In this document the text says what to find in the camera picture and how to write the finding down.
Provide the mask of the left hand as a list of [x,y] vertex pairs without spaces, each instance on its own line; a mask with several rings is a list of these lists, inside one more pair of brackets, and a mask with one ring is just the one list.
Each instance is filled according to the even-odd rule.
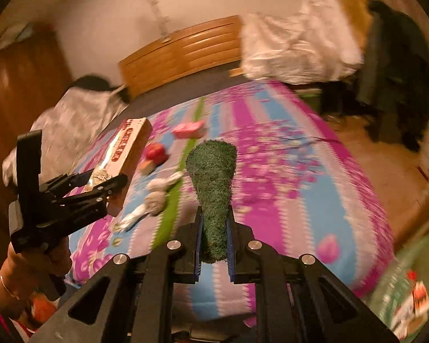
[[30,280],[41,280],[52,274],[64,277],[72,267],[69,239],[64,237],[52,250],[26,249],[20,253],[14,251],[10,243],[7,250],[7,264],[14,276],[27,277]]

